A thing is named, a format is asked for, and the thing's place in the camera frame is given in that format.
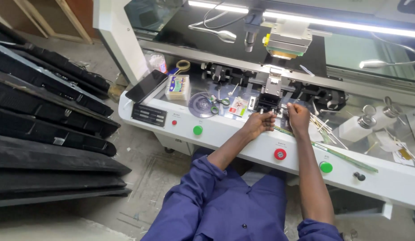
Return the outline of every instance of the caster wheel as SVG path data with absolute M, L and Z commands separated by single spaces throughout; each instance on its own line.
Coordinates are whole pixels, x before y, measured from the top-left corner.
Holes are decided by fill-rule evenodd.
M 171 153 L 173 153 L 175 150 L 165 147 L 165 148 L 164 148 L 164 151 L 165 151 L 166 153 L 171 154 Z

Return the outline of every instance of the person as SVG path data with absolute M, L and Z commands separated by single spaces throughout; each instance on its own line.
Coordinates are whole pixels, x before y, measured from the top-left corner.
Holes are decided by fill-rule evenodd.
M 301 241 L 341 241 L 333 225 L 330 196 L 309 138 L 310 112 L 288 103 L 296 137 L 301 213 Z M 242 149 L 264 131 L 273 131 L 276 115 L 253 113 L 218 150 L 197 151 L 189 173 L 164 197 L 163 206 L 143 241 L 285 241 L 285 173 L 273 169 L 248 185 L 229 166 Z

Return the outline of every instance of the red button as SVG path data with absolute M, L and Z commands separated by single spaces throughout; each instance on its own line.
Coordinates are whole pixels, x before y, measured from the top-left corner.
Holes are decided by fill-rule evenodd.
M 276 149 L 275 158 L 282 161 L 286 157 L 286 151 L 283 149 Z

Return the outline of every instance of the smartphone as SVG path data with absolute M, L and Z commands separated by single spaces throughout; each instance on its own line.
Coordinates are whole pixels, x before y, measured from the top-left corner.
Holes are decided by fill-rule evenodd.
M 155 69 L 135 87 L 129 90 L 126 93 L 126 97 L 133 100 L 136 104 L 140 104 L 148 96 L 152 96 L 155 90 L 165 83 L 167 77 L 166 74 Z

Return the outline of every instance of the blue work shirt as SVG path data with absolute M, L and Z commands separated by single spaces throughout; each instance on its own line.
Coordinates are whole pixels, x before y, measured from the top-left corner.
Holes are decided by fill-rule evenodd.
M 286 241 L 285 181 L 274 170 L 249 187 L 231 167 L 221 171 L 207 155 L 192 162 L 143 241 Z M 331 224 L 305 219 L 301 241 L 342 241 Z

